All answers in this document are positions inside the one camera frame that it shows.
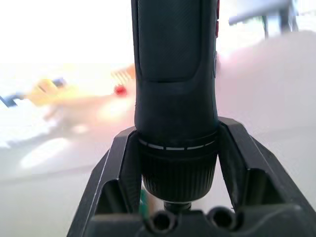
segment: round hole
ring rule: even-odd
[[[225,210],[218,210],[214,214],[213,220],[218,227],[226,229],[228,229],[233,222],[231,215]]]
[[[161,232],[171,229],[171,221],[166,213],[158,213],[153,219],[153,224],[155,229]]]

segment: screwdriver handle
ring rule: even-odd
[[[159,146],[193,146],[216,131],[216,0],[131,0],[135,126]]]

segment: green object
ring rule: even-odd
[[[139,213],[144,218],[148,218],[149,216],[148,196],[147,196],[146,190],[143,190],[143,189],[140,192]]]

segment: black holder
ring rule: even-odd
[[[143,219],[139,143],[132,127],[115,137],[93,169],[67,236],[316,236],[315,211],[277,158],[242,124],[219,119],[219,160],[234,212],[159,211]]]

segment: red button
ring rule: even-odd
[[[215,36],[218,37],[218,29],[219,28],[219,22],[216,22],[216,30],[215,30]]]
[[[219,19],[219,1],[220,1],[220,0],[217,0],[217,7],[216,7],[217,19]]]

